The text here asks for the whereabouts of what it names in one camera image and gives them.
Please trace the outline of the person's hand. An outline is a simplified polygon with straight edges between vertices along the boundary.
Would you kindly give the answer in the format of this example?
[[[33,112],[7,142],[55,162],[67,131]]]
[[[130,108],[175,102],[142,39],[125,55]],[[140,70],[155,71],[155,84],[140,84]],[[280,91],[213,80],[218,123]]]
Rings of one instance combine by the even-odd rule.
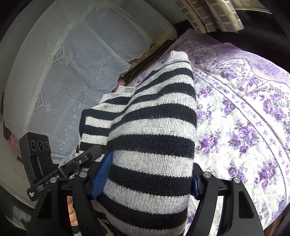
[[[77,220],[76,212],[73,208],[73,197],[72,196],[67,196],[67,206],[68,206],[68,213],[69,213],[71,226],[73,226],[73,227],[78,226],[79,223]]]

